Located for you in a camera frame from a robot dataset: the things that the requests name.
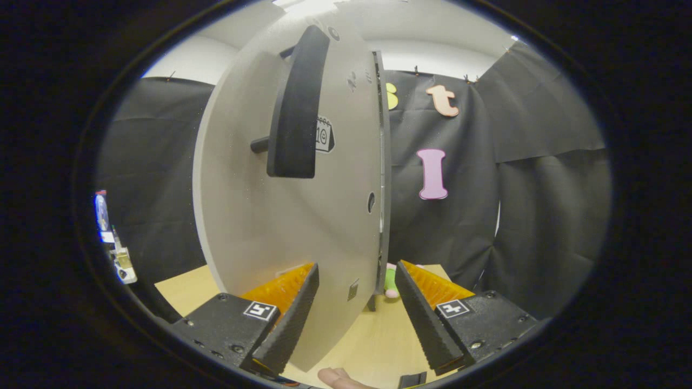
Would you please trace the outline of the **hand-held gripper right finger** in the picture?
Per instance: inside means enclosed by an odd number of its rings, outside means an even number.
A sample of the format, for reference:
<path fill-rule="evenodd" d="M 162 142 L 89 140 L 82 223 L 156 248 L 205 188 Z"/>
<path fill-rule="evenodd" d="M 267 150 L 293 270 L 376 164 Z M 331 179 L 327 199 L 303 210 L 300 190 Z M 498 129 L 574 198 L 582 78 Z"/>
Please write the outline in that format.
<path fill-rule="evenodd" d="M 407 261 L 396 264 L 395 285 L 437 375 L 480 364 L 539 324 L 497 291 L 469 291 Z"/>

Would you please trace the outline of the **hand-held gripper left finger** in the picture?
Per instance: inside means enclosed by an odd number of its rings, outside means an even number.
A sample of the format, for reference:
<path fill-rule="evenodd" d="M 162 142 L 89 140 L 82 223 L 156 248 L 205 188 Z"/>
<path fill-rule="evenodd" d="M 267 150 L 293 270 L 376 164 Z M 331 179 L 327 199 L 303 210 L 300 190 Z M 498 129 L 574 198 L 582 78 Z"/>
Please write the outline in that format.
<path fill-rule="evenodd" d="M 301 337 L 319 284 L 318 265 L 307 263 L 242 296 L 218 293 L 170 327 L 220 364 L 279 376 Z"/>

